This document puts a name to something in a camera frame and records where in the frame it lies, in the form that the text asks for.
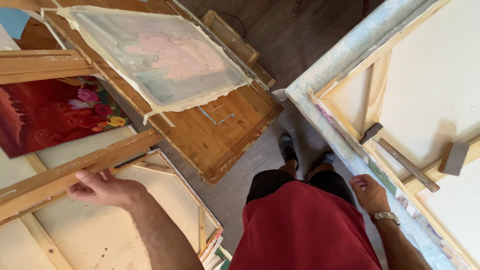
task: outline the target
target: painting on paper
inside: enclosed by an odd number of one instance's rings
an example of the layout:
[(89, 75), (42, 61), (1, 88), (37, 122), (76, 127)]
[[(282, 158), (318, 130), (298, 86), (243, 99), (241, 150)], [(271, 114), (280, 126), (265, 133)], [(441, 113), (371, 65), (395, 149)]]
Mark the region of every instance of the painting on paper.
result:
[(203, 105), (252, 81), (181, 16), (84, 6), (59, 14), (158, 111)]
[(0, 147), (9, 158), (127, 124), (93, 76), (0, 85)]

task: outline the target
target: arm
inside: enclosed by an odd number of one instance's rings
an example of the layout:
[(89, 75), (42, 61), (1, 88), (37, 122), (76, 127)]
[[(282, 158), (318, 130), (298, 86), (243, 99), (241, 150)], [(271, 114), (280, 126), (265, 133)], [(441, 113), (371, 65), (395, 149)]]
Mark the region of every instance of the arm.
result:
[[(350, 180), (360, 206), (370, 216), (378, 212), (390, 212), (385, 189), (368, 174)], [(419, 251), (410, 244), (392, 219), (376, 221), (378, 233), (384, 245), (388, 269), (431, 269)]]
[(139, 182), (117, 179), (109, 170), (93, 174), (85, 170), (67, 189), (69, 196), (86, 203), (113, 205), (128, 211), (150, 257), (152, 270), (203, 270), (185, 235)]

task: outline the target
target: wristwatch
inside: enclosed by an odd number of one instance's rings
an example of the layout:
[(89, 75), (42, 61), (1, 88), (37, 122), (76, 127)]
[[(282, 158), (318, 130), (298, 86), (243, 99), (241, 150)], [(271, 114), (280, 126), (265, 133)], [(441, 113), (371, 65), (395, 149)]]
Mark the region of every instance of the wristwatch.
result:
[(400, 226), (400, 221), (398, 221), (398, 218), (392, 212), (379, 212), (379, 213), (376, 213), (376, 214), (373, 214), (373, 215), (370, 216), (370, 220), (372, 220), (373, 223), (375, 223), (375, 221), (378, 221), (378, 220), (381, 220), (381, 219), (393, 219), (395, 221), (395, 223), (398, 226)]

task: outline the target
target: metal hammer head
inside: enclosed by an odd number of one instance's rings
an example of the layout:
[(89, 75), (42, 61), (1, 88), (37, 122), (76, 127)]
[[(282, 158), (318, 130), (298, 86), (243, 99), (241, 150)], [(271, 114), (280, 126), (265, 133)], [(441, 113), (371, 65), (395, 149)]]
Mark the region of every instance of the metal hammer head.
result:
[(363, 138), (359, 141), (360, 145), (366, 143), (370, 138), (375, 136), (379, 130), (381, 130), (384, 126), (380, 123), (375, 123), (371, 127), (369, 127), (365, 133), (363, 134)]

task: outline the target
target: flower bouquet painting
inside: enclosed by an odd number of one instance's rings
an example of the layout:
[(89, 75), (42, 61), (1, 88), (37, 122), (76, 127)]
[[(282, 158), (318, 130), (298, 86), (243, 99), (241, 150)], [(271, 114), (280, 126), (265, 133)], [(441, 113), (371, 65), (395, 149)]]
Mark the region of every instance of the flower bouquet painting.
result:
[(0, 147), (9, 158), (130, 123), (93, 76), (0, 85)]

